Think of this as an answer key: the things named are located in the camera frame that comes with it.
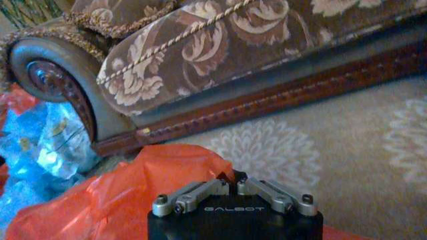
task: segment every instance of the plastic wrap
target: plastic wrap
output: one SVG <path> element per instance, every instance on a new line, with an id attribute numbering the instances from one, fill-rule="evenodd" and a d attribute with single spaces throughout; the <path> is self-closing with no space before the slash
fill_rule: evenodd
<path id="1" fill-rule="evenodd" d="M 156 196 L 220 173 L 233 179 L 231 163 L 200 146 L 147 146 L 133 163 L 89 178 L 51 202 L 22 209 L 5 239 L 147 239 L 147 214 Z"/>
<path id="2" fill-rule="evenodd" d="M 0 197 L 0 231 L 17 211 L 57 197 L 81 183 L 100 158 L 69 103 L 37 104 L 17 115 L 10 109 L 0 137 L 9 178 Z"/>

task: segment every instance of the bolt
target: bolt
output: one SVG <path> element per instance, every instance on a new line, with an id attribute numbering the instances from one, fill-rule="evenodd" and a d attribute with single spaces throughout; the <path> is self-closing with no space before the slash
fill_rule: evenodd
<path id="1" fill-rule="evenodd" d="M 284 213 L 291 212 L 291 211 L 292 211 L 292 209 L 293 209 L 293 205 L 292 205 L 292 203 L 287 203 L 287 204 L 285 204 L 285 206 L 284 206 Z"/>
<path id="2" fill-rule="evenodd" d="M 304 194 L 301 196 L 301 202 L 309 205 L 313 204 L 313 196 L 311 194 Z"/>
<path id="3" fill-rule="evenodd" d="M 193 197 L 189 196 L 189 195 L 181 196 L 181 200 L 184 200 L 184 201 L 189 201 L 192 198 L 193 198 Z"/>
<path id="4" fill-rule="evenodd" d="M 285 197 L 284 197 L 284 196 L 276 196 L 275 199 L 279 200 L 279 201 L 281 201 L 281 200 L 285 199 Z"/>
<path id="5" fill-rule="evenodd" d="M 155 201 L 157 204 L 165 204 L 168 202 L 168 195 L 160 194 Z"/>
<path id="6" fill-rule="evenodd" d="M 183 213 L 183 211 L 184 211 L 183 206 L 177 204 L 177 205 L 173 207 L 173 212 L 175 212 L 177 215 L 180 215 L 180 214 Z"/>

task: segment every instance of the sofa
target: sofa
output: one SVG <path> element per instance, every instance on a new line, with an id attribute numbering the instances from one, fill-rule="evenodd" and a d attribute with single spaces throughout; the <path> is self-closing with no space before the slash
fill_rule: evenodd
<path id="1" fill-rule="evenodd" d="M 0 42 L 0 88 L 69 101 L 101 156 L 425 70 L 424 0 L 77 0 Z"/>
<path id="2" fill-rule="evenodd" d="M 89 176 L 144 145 L 196 144 L 311 191 L 327 225 L 424 239 L 425 7 L 77 0 L 0 41 L 1 91 L 14 82 L 71 102 L 92 148 L 113 155 Z"/>

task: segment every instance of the sofa cushion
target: sofa cushion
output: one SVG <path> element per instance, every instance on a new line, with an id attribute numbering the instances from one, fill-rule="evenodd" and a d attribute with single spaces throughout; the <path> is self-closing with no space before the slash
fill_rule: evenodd
<path id="1" fill-rule="evenodd" d="M 105 37 L 123 38 L 169 13 L 176 0 L 76 0 L 68 22 Z"/>
<path id="2" fill-rule="evenodd" d="M 424 0 L 196 0 L 112 49 L 96 82 L 125 115 L 333 48 L 425 12 Z"/>

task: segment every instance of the carved wooden trim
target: carved wooden trim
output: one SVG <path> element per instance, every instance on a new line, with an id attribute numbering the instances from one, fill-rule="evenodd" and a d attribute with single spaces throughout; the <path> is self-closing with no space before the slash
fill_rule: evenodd
<path id="1" fill-rule="evenodd" d="M 420 73 L 427 69 L 427 41 L 387 51 L 253 94 L 169 117 L 137 130 L 96 142 L 105 156 L 183 137 L 224 124 L 296 107 L 348 91 Z"/>
<path id="2" fill-rule="evenodd" d="M 71 74 L 55 63 L 36 60 L 28 64 L 32 84 L 46 95 L 61 95 L 71 103 L 85 128 L 91 141 L 96 137 L 92 106 L 83 88 Z"/>

